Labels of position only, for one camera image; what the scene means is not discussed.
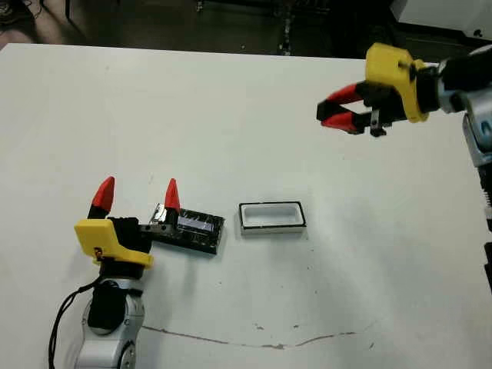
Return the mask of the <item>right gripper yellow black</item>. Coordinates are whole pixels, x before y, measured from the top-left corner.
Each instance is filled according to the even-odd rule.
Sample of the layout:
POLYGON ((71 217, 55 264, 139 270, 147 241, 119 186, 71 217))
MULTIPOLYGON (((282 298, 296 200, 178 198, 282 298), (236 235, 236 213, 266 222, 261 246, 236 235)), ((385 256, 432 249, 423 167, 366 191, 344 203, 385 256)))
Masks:
POLYGON ((409 51, 381 43, 366 53, 365 81, 348 85, 317 104, 316 119, 326 128, 351 135, 380 137, 396 121, 419 123, 440 108, 435 65, 414 59, 409 51), (371 113, 358 114, 344 105, 363 101, 371 113))

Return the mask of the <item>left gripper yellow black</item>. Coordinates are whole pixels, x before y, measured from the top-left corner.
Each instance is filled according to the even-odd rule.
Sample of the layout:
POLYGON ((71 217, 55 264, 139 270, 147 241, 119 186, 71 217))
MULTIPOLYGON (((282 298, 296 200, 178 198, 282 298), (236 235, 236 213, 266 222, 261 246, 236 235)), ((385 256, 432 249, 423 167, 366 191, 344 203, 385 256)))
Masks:
MULTIPOLYGON (((88 218, 80 220, 75 233, 84 254, 95 264, 104 261, 136 264, 149 269, 154 264, 150 255, 151 226, 139 224, 137 218, 106 218, 111 211, 115 193, 115 178, 108 176, 91 201, 88 218)), ((178 184, 171 178, 165 192, 165 223, 177 225, 181 213, 178 184)))

